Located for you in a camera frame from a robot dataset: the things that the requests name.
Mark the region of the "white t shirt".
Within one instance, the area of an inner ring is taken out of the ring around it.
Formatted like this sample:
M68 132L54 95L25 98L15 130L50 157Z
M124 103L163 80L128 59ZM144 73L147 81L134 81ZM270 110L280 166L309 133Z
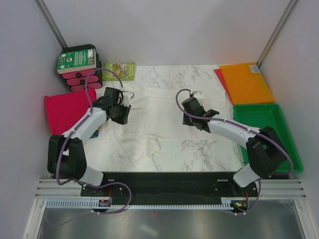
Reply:
M160 150L159 139L211 140L227 145L226 138L183 125L183 113L175 102L176 89L159 89L126 83L124 89L134 92L128 122L125 125L108 121L106 127L116 136L128 159L140 165Z

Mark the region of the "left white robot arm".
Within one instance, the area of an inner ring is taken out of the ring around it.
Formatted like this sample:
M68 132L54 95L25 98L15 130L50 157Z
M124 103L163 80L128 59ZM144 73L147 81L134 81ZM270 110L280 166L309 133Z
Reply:
M109 192L109 183L103 180L103 172L87 165L84 144L108 120L127 124L134 96L132 91L106 87L104 95L90 103L85 115L74 126L62 135L50 137L47 169L56 176L60 185L63 184L59 181L62 177L92 186L99 196Z

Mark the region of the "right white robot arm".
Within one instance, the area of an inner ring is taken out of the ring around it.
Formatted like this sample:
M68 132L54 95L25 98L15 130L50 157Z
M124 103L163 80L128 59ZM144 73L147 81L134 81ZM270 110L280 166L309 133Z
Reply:
M250 183L272 176L284 162L291 160L272 127L250 128L218 111L206 111L195 97L184 100L182 106L186 125L218 134L246 149L249 162L228 183L228 190L234 196L244 193Z

